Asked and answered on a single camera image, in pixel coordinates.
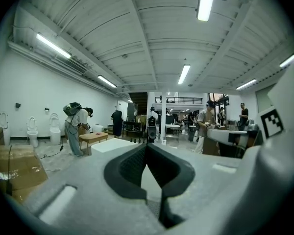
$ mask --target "white ceiling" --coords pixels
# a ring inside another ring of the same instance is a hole
[[[294,52],[294,37],[274,0],[214,0],[208,22],[196,18],[197,3],[21,0],[13,42],[54,60],[56,53],[37,42],[40,32],[81,62],[82,76],[109,90],[97,76],[115,83],[115,93],[230,94],[253,78],[262,83],[283,74],[279,63]],[[191,69],[178,85],[184,64]]]

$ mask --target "ceiling light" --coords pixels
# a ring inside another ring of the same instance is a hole
[[[197,8],[197,18],[201,21],[208,21],[213,0],[199,0]]]
[[[53,44],[52,42],[50,42],[48,39],[44,38],[43,36],[37,34],[36,35],[36,38],[38,40],[40,40],[41,42],[43,42],[44,44],[48,45],[49,47],[53,48],[55,51],[58,51],[60,54],[62,54],[66,58],[70,58],[71,57],[70,54],[68,54],[64,50],[60,49],[58,46],[56,46],[55,44]]]
[[[98,78],[101,79],[103,82],[107,83],[108,85],[112,86],[113,88],[116,88],[116,86],[113,83],[105,79],[103,76],[99,75]]]
[[[178,84],[183,84],[184,79],[185,79],[188,71],[190,70],[190,67],[191,67],[190,65],[184,65],[182,74],[180,76],[180,80],[178,81]]]
[[[292,61],[294,61],[294,54],[292,56],[290,56],[287,60],[283,61],[280,64],[280,67],[284,68],[285,66],[289,65]]]
[[[249,81],[249,82],[247,82],[247,83],[245,83],[245,84],[237,87],[236,89],[239,90],[239,89],[244,88],[245,86],[250,85],[250,84],[252,84],[252,83],[254,83],[256,81],[257,81],[256,79],[253,79],[253,80],[251,80],[251,81]]]

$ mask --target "railing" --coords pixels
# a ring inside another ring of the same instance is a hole
[[[155,97],[156,103],[162,102],[162,97]],[[170,97],[166,99],[167,104],[202,104],[202,97]]]

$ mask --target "white toilet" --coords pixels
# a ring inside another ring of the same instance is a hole
[[[61,131],[59,125],[59,117],[56,113],[52,113],[49,120],[50,141],[54,145],[61,142]]]
[[[4,145],[10,144],[11,132],[8,122],[8,114],[6,112],[0,113],[0,127],[3,128]]]
[[[27,136],[29,137],[29,143],[36,148],[38,146],[38,130],[36,125],[36,119],[34,117],[30,117],[27,120]]]

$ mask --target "staircase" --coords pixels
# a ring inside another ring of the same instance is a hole
[[[138,105],[138,115],[147,115],[147,101],[148,94],[147,92],[143,93],[129,93],[133,103]]]

